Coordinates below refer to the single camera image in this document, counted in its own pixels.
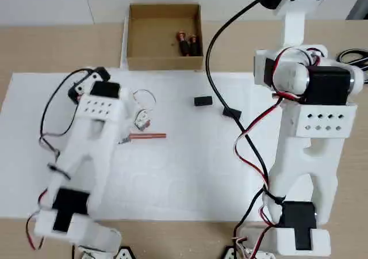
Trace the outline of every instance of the table surface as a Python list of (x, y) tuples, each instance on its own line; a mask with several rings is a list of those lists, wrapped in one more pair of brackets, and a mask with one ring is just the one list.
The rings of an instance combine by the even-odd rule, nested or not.
[[(204, 46), (220, 27), (203, 22)], [(224, 32), (213, 51), (212, 70), (251, 71), (256, 49), (275, 48), (280, 42), (279, 21), (238, 22)], [(121, 24), (0, 28), (0, 101), (13, 72), (69, 72), (82, 66), (118, 67)], [(368, 46), (366, 21), (309, 21), (305, 42), (327, 46), (331, 55), (348, 48)], [(359, 104), (354, 130), (346, 140), (338, 177), (339, 188), (327, 224), (332, 258), (364, 258), (368, 224), (366, 161), (368, 160), (368, 89), (355, 99)], [(110, 222), (122, 231), (125, 245), (137, 258), (218, 258), (230, 243), (233, 223)], [(0, 219), (0, 258), (70, 258), (66, 243), (46, 240), (39, 252), (31, 251), (25, 237), (25, 220)]]

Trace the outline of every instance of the white wire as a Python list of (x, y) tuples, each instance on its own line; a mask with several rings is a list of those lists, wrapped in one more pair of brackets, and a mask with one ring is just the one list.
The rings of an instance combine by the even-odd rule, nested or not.
[[(241, 139), (241, 138), (243, 138), (243, 137), (245, 137), (251, 130), (253, 129), (253, 127), (252, 128), (250, 128), (248, 131), (244, 131), (242, 134), (240, 134), (237, 138), (236, 138), (236, 140), (235, 140), (235, 142), (234, 142), (234, 145), (233, 145), (233, 152), (234, 152), (234, 155), (236, 156), (236, 158), (241, 162), (241, 163), (245, 163), (245, 162), (243, 162), (238, 156), (237, 156), (237, 154), (236, 154), (236, 152), (235, 152), (235, 148), (236, 148), (236, 146), (237, 146), (237, 143), (238, 143), (238, 141)], [(269, 186), (268, 186), (268, 184), (267, 184), (267, 182), (266, 182), (266, 180), (265, 180), (265, 178), (260, 174), (260, 173), (258, 173), (256, 170), (254, 170), (254, 168), (252, 167), (252, 166), (250, 166), (250, 165), (248, 165), (249, 167), (251, 167), (251, 169), (260, 177), (260, 179), (263, 181), (263, 184), (265, 185), (265, 187), (266, 187), (266, 189), (268, 190), (269, 189)]]
[(138, 89), (138, 90), (136, 90), (134, 93), (133, 93), (133, 98), (134, 98), (134, 100), (136, 100), (138, 103), (139, 103), (139, 101), (137, 100), (137, 98), (136, 98), (136, 94), (137, 93), (139, 93), (139, 92), (147, 92), (149, 95), (151, 95), (151, 97), (154, 99), (154, 105), (156, 105), (156, 103), (157, 103), (157, 100), (156, 100), (156, 97), (155, 97), (155, 95), (151, 92), (151, 91), (149, 91), (148, 89)]
[(236, 244), (236, 246), (240, 249), (240, 251), (241, 251), (241, 255), (243, 256), (243, 258), (244, 259), (248, 259), (248, 257), (247, 257), (247, 255), (245, 254), (245, 252), (244, 252), (244, 246), (243, 245), (241, 245), (240, 243), (239, 243), (239, 241), (240, 240), (244, 240), (245, 238), (238, 238), (236, 241), (235, 241), (235, 244)]

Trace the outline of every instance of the white robotic arm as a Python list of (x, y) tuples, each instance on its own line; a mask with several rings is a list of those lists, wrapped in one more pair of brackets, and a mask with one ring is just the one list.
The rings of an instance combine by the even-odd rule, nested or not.
[[(263, 200), (273, 223), (262, 250), (284, 256), (329, 256), (327, 230), (338, 185), (336, 171), (344, 141), (350, 136), (357, 105), (350, 98), (363, 88), (357, 67), (327, 59), (322, 45), (302, 45), (305, 15), (323, 0), (280, 0), (274, 7), (283, 15), (282, 47), (256, 52), (255, 83), (291, 94), (281, 103), (282, 120), (269, 191), (285, 197), (300, 176), (313, 182), (310, 202), (285, 201), (268, 195)], [(242, 229), (240, 237), (252, 230)]]
[[(41, 237), (69, 241), (94, 258), (104, 259), (117, 254), (121, 234), (94, 222), (91, 216), (95, 216), (101, 204), (114, 148), (122, 134), (129, 133), (122, 130), (133, 125), (137, 112), (133, 93), (108, 80), (109, 76), (101, 78), (92, 73), (69, 91), (78, 108), (66, 148), (54, 166), (58, 172), (52, 175), (34, 229)], [(94, 174), (93, 189), (68, 187), (69, 179), (85, 161)]]

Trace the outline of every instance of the open cardboard box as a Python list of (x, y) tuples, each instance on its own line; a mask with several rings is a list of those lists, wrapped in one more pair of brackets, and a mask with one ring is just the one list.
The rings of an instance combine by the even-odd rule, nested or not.
[[(201, 56), (182, 56), (177, 33), (196, 35)], [(126, 60), (130, 70), (202, 69), (201, 10), (198, 4), (131, 4)]]

